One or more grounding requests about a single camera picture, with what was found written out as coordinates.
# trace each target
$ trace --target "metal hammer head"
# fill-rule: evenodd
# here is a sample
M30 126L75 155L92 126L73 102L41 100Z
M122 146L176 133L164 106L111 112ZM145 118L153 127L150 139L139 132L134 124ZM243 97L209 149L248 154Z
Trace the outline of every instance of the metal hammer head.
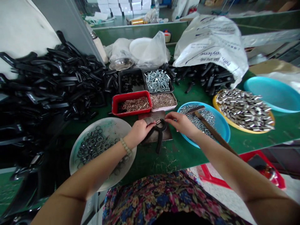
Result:
M205 109L205 106L198 106L198 107L195 107L191 110L189 110L186 115L190 115L190 114L193 114L194 112L198 112L198 111L201 111L201 110L204 110Z

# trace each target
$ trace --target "red plastic basket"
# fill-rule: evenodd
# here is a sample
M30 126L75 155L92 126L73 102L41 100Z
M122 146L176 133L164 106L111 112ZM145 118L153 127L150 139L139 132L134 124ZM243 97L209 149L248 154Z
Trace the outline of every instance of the red plastic basket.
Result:
M118 104L119 103L123 103L126 100L138 99L141 97L148 98L149 106L150 106L149 108L132 111L132 112L118 113ZM149 113L151 111L151 109L152 109L152 101L150 98L150 93L148 91L139 91L139 92L126 93L126 94L119 94L119 95L115 95L112 98L112 113L118 117L133 116L133 115L137 115L137 114L141 114L141 113Z
M241 154L240 157L242 158L242 160L247 162L255 155L259 155L269 166L271 166L275 169L275 167L271 164L271 162L268 160L268 158L260 150ZM203 170L204 175L199 174L199 177L202 181L207 181L207 182L231 189L224 180L221 180L219 178L212 176L205 164L201 165L201 168ZM278 187L281 190L283 190L286 188L285 181L276 169L275 169L275 171L276 171L277 178L274 178L271 182L274 184L278 184Z

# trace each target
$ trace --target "hand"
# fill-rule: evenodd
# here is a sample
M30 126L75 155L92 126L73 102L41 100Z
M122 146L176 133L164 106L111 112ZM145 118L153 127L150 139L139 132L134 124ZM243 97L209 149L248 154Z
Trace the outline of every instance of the hand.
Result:
M151 124L147 126L147 123L145 120L138 120L134 123L134 125L131 128L131 131L127 136L124 138L125 143L127 144L128 148L133 149L136 147L139 143L142 142L142 140L145 139L149 131L156 125L156 122L153 120Z
M165 121L190 139L193 139L199 134L199 129L184 114L170 112L166 115Z

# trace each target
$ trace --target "light blue bowl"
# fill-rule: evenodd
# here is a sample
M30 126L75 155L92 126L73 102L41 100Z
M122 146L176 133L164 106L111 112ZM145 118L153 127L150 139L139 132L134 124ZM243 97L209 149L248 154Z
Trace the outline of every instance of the light blue bowl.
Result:
M300 94L281 81L268 77L252 77L244 83L244 89L262 100L272 109L284 113L300 112Z
M202 102L188 102L183 104L182 106L180 106L180 108L177 110L177 112L179 112L179 110L186 105L195 105L195 107L197 106L205 106L205 110L210 111L214 116L215 116L215 128L216 131L222 136L222 138L226 141L229 142L230 140L230 128L228 123L226 122L225 118L221 115L221 113L219 113L214 107L202 103ZM184 139L186 139L190 144L192 144L193 146L199 148L199 146L193 142L191 139L189 139L187 136L185 136L184 134L181 134Z

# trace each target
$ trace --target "small bottle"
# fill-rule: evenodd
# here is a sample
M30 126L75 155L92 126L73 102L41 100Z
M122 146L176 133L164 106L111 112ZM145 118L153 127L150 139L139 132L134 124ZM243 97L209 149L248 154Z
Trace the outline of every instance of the small bottle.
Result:
M93 29L90 27L90 25L88 23L86 23L86 26L87 26L87 29L88 29L88 31L89 31L89 33L90 33L90 35L91 35L91 37L94 41L99 53L100 53L100 56L101 56L103 62L105 64L108 63L108 57L106 55L106 52L104 50L104 47L101 43L100 38L98 38L98 36L96 35L96 33L93 31Z

